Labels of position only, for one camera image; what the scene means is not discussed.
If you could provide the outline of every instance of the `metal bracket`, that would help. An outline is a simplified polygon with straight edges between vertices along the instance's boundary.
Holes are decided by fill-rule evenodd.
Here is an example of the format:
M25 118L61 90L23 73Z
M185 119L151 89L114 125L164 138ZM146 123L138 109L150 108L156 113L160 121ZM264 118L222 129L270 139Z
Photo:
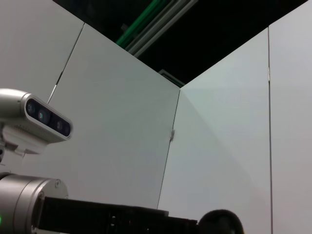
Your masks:
M170 142L174 140L174 137L175 137L175 132L176 132L176 131L175 131L174 129L172 129L172 130L171 130L171 134L170 134Z

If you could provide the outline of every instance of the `white wall panel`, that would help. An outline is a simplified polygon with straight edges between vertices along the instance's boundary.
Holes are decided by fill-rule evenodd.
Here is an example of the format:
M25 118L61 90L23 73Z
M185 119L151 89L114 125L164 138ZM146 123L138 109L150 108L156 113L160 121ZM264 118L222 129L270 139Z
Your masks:
M159 209L200 219L228 209L271 232L267 29L184 86Z
M270 26L274 234L311 233L312 1Z
M178 92L86 25L51 101L73 137L23 172L64 180L73 199L157 208Z
M1 0L0 88L47 101L82 25L52 0Z

